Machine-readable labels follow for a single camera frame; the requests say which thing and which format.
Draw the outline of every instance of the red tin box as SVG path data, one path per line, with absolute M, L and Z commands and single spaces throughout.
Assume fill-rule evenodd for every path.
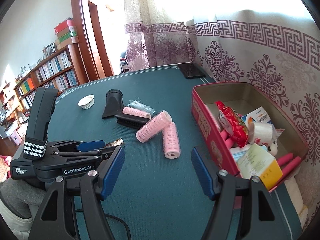
M 192 91 L 191 112 L 204 137 L 211 158 L 221 169 L 227 170 L 233 176 L 240 172 L 215 125 L 214 119 L 218 120 L 219 113 L 216 101 L 222 101 L 226 106 L 231 106 L 242 115 L 262 106 L 269 114 L 274 126 L 285 129 L 277 140 L 276 158 L 292 152 L 294 156 L 304 159 L 308 150 L 304 138 L 289 117 L 254 86 L 245 82 L 222 82 L 196 86 Z

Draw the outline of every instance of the sheer curtain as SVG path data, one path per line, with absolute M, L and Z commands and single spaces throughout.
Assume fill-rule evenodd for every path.
M 124 0 L 131 71 L 193 61 L 251 83 L 309 144 L 296 176 L 310 223 L 320 206 L 320 31 L 300 0 Z

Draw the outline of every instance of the blue gripper pad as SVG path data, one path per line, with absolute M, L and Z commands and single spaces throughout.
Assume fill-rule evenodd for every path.
M 198 176 L 203 193 L 207 195 L 211 200 L 213 200 L 215 196 L 215 192 L 213 189 L 213 179 L 208 169 L 204 165 L 196 148 L 193 148 L 191 151 L 191 161 Z
M 103 148 L 106 146 L 104 141 L 92 141 L 92 142 L 82 142 L 77 146 L 77 150 L 80 152 L 90 152 L 95 149 Z
M 124 149 L 121 147 L 103 179 L 103 188 L 100 194 L 103 200 L 105 200 L 107 196 L 111 195 L 113 191 L 124 163 L 124 156 Z

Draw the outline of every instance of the black cable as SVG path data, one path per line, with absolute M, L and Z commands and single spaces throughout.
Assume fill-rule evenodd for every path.
M 75 212 L 83 212 L 83 209 L 76 209 Z M 126 222 L 124 222 L 121 218 L 118 218 L 118 217 L 115 217 L 115 216 L 112 216 L 112 215 L 109 215 L 109 214 L 104 214 L 104 215 L 106 217 L 108 217 L 108 218 L 113 218 L 113 219 L 118 220 L 119 222 L 121 222 L 125 227 L 125 231 L 127 231 L 128 240 L 131 240 L 130 229 L 129 229 L 129 227 L 128 227 Z

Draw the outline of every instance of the pink stick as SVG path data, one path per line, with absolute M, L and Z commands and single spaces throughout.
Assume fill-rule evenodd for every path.
M 145 117 L 145 118 L 151 118 L 150 113 L 147 113 L 145 111 L 141 111 L 129 106 L 125 106 L 124 109 L 122 110 L 122 113 L 124 114 L 131 114 L 131 115 L 135 115 L 135 116 L 141 116 L 141 117 Z
M 288 163 L 289 161 L 291 161 L 293 159 L 293 153 L 288 153 L 282 157 L 280 157 L 277 162 L 279 164 L 279 166 L 281 167 L 282 165 Z
M 225 142 L 228 149 L 230 149 L 234 144 L 234 141 L 231 138 L 225 140 L 224 142 Z
M 162 111 L 137 131 L 136 138 L 140 142 L 146 142 L 157 133 L 160 133 L 171 122 L 172 118 L 168 112 Z
M 220 132 L 220 135 L 221 135 L 221 137 L 222 137 L 222 139 L 223 139 L 224 141 L 225 141 L 226 138 L 228 137 L 228 133 L 227 133 L 226 130 L 222 130 L 222 131 Z
M 167 125 L 163 131 L 164 156 L 168 159 L 175 159 L 180 156 L 179 138 L 174 122 Z
M 282 177 L 280 180 L 285 178 L 291 171 L 293 171 L 299 164 L 301 163 L 301 158 L 299 156 L 295 157 L 291 162 L 289 162 L 283 169 L 282 169 Z

